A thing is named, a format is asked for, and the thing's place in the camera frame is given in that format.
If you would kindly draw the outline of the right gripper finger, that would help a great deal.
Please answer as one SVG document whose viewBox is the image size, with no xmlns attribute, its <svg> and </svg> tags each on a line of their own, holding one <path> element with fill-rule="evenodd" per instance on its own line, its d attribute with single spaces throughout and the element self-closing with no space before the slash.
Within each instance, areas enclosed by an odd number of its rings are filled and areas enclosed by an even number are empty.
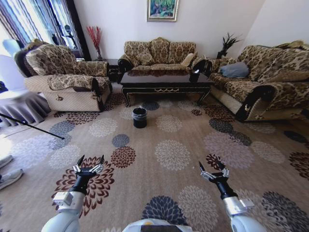
<svg viewBox="0 0 309 232">
<path fill-rule="evenodd" d="M 207 179 L 209 181 L 213 180 L 214 176 L 211 173 L 206 172 L 206 170 L 204 169 L 204 166 L 202 165 L 202 163 L 200 161 L 198 163 L 199 163 L 199 168 L 200 168 L 200 171 L 201 171 L 201 176 L 204 179 Z"/>
<path fill-rule="evenodd" d="M 217 161 L 217 165 L 221 171 L 222 177 L 229 178 L 229 170 L 226 168 L 225 164 L 220 161 Z"/>
</svg>

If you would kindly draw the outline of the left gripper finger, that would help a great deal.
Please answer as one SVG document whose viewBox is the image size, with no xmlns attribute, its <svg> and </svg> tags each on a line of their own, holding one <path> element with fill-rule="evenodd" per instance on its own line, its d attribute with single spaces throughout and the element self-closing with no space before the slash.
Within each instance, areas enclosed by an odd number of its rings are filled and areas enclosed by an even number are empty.
<svg viewBox="0 0 309 232">
<path fill-rule="evenodd" d="M 84 160 L 84 155 L 82 155 L 79 159 L 78 159 L 78 161 L 77 161 L 77 163 L 75 164 L 75 165 L 73 165 L 72 166 L 72 168 L 73 168 L 73 170 L 74 170 L 74 172 L 75 173 L 80 173 L 81 172 L 81 165 L 82 165 L 82 163 L 83 163 L 83 160 Z"/>
<path fill-rule="evenodd" d="M 91 168 L 90 170 L 89 170 L 89 172 L 91 172 L 91 173 L 100 173 L 102 170 L 104 169 L 104 156 L 102 155 L 101 156 L 101 158 L 100 158 L 100 160 L 99 160 L 99 163 L 95 166 L 95 167 L 93 167 L 93 168 Z"/>
</svg>

